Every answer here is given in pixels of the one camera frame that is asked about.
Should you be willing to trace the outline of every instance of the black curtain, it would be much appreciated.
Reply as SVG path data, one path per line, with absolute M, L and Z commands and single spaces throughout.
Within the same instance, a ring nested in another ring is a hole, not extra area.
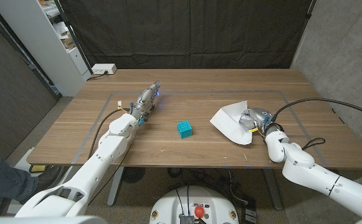
M 289 68 L 311 0 L 60 2 L 91 65 Z

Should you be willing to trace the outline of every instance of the white paper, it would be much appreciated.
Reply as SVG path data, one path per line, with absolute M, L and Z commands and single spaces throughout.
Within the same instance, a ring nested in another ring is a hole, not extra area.
M 57 35 L 60 39 L 67 39 L 67 38 L 69 38 L 69 35 L 68 35 L 69 29 L 68 29 L 67 26 L 64 24 L 64 22 L 60 22 L 60 23 L 53 24 L 53 26 L 54 26 L 54 30 L 55 30 L 55 32 L 56 32 L 56 35 Z
M 60 14 L 59 9 L 56 5 L 49 4 L 48 6 L 42 6 L 46 16 L 50 19 L 52 17 L 58 16 Z
M 211 118 L 210 122 L 232 142 L 241 145 L 250 144 L 252 133 L 239 124 L 241 114 L 245 110 L 247 110 L 247 101 L 224 106 Z

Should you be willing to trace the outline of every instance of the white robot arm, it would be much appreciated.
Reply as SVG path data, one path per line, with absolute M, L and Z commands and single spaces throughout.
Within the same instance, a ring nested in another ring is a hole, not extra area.
M 66 183 L 39 192 L 19 210 L 16 217 L 74 217 L 83 215 L 90 197 L 110 164 L 119 158 L 131 139 L 131 131 L 149 115 L 158 96 L 159 81 L 147 88 L 132 106 L 109 125 L 100 138 L 98 149 Z
M 258 121 L 256 125 L 264 133 L 270 159 L 274 162 L 285 162 L 282 174 L 286 179 L 319 191 L 362 217 L 361 184 L 319 166 L 297 143 L 288 143 L 289 138 L 282 128 L 275 123 L 270 127 L 267 123 L 269 119 L 266 117 L 272 117 L 268 111 L 252 108 L 249 113 Z

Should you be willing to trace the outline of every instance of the cube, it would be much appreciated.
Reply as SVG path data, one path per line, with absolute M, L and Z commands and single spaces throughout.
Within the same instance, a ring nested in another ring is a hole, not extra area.
M 181 136 L 181 139 L 192 136 L 192 127 L 189 124 L 189 121 L 179 122 L 177 126 L 178 126 L 178 133 Z

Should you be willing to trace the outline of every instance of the table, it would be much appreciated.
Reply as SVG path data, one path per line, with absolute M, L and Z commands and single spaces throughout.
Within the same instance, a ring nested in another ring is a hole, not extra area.
M 275 113 L 289 102 L 321 97 L 297 70 L 117 70 L 114 75 L 85 84 L 27 161 L 34 165 L 82 165 L 97 126 L 117 109 L 117 101 L 122 100 L 126 108 L 156 80 L 161 82 L 156 108 L 139 128 L 122 167 L 114 175 L 108 204 L 114 204 L 124 166 L 223 167 L 263 169 L 274 207 L 281 210 L 272 169 L 281 169 L 283 164 L 270 161 L 261 136 L 255 132 L 252 144 L 241 146 L 228 140 L 209 120 L 221 107 L 244 100 L 249 108 Z M 121 112 L 108 119 L 98 139 L 119 116 Z M 190 122 L 193 135 L 181 139 L 176 124 L 185 120 Z M 277 123 L 292 142 L 301 146 L 313 138 L 326 139 L 325 144 L 307 149 L 317 164 L 328 169 L 362 170 L 362 143 L 327 102 L 294 105 L 280 113 Z M 118 165 L 122 159 L 113 164 Z

